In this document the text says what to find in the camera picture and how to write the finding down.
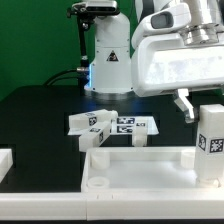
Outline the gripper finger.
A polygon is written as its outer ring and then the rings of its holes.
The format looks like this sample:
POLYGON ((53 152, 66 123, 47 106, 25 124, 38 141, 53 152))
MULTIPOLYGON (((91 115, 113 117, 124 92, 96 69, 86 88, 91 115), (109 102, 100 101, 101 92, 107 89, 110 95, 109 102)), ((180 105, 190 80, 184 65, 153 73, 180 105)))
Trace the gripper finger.
POLYGON ((195 121, 194 107, 188 100, 189 91, 187 89, 177 89, 174 94, 174 103, 184 113, 185 122, 193 123, 195 121))

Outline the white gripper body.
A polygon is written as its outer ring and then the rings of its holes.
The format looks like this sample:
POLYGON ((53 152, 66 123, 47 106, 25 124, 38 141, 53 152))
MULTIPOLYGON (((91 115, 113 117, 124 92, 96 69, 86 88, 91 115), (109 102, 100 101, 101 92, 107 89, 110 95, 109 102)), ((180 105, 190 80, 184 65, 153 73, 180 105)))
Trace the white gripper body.
POLYGON ((224 84, 224 3, 137 3, 132 83, 141 97, 224 84))

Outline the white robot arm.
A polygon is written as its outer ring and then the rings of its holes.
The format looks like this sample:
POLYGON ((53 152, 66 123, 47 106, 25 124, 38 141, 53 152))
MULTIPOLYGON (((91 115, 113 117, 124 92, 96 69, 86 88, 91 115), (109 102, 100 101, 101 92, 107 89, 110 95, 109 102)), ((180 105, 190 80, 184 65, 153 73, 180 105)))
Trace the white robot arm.
POLYGON ((224 0, 134 0, 138 25, 123 14, 98 16, 95 58, 85 90, 97 95, 172 94, 188 123, 191 91, 224 84, 224 0))

